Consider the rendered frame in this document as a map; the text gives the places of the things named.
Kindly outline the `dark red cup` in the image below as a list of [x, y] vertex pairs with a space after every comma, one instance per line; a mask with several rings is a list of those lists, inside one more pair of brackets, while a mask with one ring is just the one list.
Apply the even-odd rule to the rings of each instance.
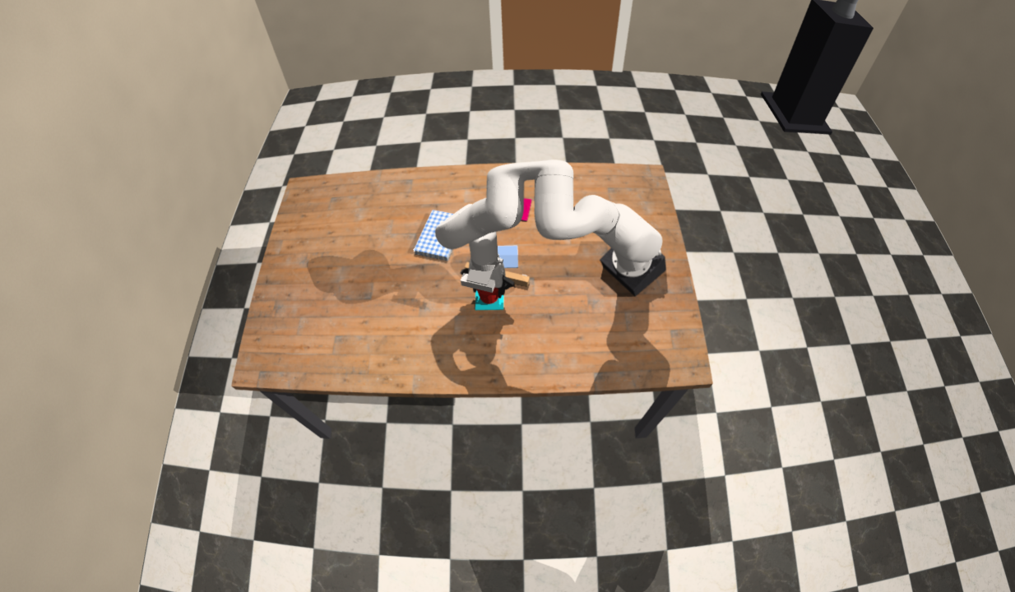
[[495, 301], [498, 300], [498, 288], [495, 288], [492, 293], [486, 291], [479, 291], [478, 289], [476, 291], [478, 292], [481, 301], [484, 301], [484, 303], [486, 304], [495, 303]]

